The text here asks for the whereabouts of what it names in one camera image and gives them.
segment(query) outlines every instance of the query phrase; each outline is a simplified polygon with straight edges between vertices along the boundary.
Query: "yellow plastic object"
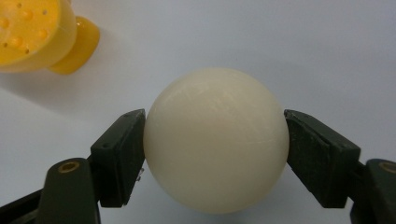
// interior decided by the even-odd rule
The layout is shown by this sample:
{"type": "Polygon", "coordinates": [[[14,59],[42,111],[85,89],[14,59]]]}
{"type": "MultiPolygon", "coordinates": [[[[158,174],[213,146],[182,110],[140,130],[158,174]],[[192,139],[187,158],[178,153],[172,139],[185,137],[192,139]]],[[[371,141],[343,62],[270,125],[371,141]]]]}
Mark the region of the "yellow plastic object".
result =
{"type": "Polygon", "coordinates": [[[45,67],[73,73],[89,60],[99,37],[68,0],[0,0],[0,73],[45,67]]]}

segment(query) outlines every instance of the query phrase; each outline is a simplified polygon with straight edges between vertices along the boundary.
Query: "ball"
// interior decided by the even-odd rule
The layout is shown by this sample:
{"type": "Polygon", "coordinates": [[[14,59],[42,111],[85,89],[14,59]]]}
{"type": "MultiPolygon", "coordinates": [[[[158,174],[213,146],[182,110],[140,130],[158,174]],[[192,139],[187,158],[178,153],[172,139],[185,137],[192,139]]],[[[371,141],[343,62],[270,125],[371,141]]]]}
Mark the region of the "ball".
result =
{"type": "Polygon", "coordinates": [[[289,131],[276,98],[258,80],[206,68],[170,84],[144,132],[148,167],[190,208],[224,214],[260,201],[285,167],[289,131]]]}

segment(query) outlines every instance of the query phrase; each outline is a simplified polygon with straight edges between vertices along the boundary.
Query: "yellow bottle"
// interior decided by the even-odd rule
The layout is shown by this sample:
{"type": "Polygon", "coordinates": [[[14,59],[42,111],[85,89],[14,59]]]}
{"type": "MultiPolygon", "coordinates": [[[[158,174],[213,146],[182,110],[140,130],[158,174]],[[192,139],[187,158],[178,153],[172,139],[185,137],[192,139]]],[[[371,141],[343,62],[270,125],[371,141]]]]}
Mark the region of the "yellow bottle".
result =
{"type": "Polygon", "coordinates": [[[0,73],[41,68],[67,75],[93,54],[99,29],[67,0],[0,0],[0,73]]]}

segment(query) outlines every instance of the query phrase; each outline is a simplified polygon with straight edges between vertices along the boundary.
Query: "white background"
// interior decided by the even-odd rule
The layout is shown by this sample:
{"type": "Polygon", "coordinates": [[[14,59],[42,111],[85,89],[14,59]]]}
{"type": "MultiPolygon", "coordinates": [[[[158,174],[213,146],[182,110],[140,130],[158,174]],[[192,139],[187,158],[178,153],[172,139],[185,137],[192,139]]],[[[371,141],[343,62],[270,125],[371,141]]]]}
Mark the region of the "white background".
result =
{"type": "MultiPolygon", "coordinates": [[[[396,2],[393,0],[75,0],[96,23],[92,58],[63,77],[0,76],[0,204],[42,188],[52,164],[86,158],[115,119],[147,112],[174,79],[231,67],[264,83],[284,108],[321,120],[362,148],[361,161],[396,161],[396,2]]],[[[174,202],[146,172],[127,206],[103,223],[350,223],[323,209],[289,166],[271,193],[230,215],[174,202]]]]}

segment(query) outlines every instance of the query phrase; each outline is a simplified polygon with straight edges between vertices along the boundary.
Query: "screw hole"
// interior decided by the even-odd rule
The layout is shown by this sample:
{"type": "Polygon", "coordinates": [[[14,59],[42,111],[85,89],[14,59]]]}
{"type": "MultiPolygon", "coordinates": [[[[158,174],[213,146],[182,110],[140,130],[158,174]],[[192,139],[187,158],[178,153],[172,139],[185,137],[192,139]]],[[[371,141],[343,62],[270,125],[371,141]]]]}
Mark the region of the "screw hole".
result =
{"type": "Polygon", "coordinates": [[[58,172],[61,174],[66,174],[66,173],[72,172],[74,170],[77,170],[78,167],[79,167],[79,162],[70,161],[70,162],[66,162],[66,163],[62,164],[58,168],[58,172]]]}

